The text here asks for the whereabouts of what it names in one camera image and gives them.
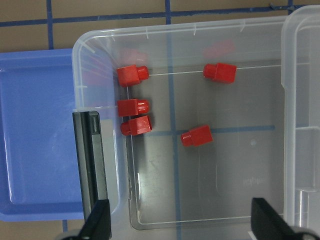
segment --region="red block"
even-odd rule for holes
[[[213,82],[232,84],[236,78],[237,66],[226,63],[207,64],[203,68],[203,76]]]
[[[152,130],[152,126],[149,116],[141,116],[127,122],[123,122],[120,129],[121,133],[125,136],[135,136],[150,132]]]
[[[117,105],[119,117],[136,116],[149,112],[149,102],[145,99],[119,100]]]
[[[180,136],[183,146],[200,146],[212,142],[210,127],[208,125],[199,126],[189,130]]]
[[[140,84],[141,81],[149,78],[149,71],[146,66],[130,65],[118,68],[116,71],[119,84],[124,88]]]

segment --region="blue plastic tray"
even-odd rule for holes
[[[0,54],[0,220],[83,218],[71,53]]]

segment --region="translucent plastic container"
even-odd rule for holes
[[[98,111],[113,239],[249,239],[251,199],[284,212],[285,17],[91,31],[76,42],[76,110]],[[237,65],[235,83],[211,82],[205,64]],[[150,78],[119,86],[116,69]],[[117,100],[151,103],[153,130],[124,137]],[[183,147],[208,124],[214,142]]]
[[[291,14],[282,31],[285,219],[320,234],[320,6]]]

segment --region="transparent container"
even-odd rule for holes
[[[282,31],[285,211],[320,235],[320,6],[298,9]]]
[[[98,111],[113,239],[249,239],[252,197],[284,212],[285,17],[91,31],[72,52],[76,110]],[[235,83],[205,79],[237,65]],[[150,78],[119,86],[116,69]],[[150,101],[153,130],[124,137],[117,100]],[[208,124],[214,142],[183,147]]]

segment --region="blue tray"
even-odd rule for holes
[[[0,220],[83,218],[71,53],[0,54]]]

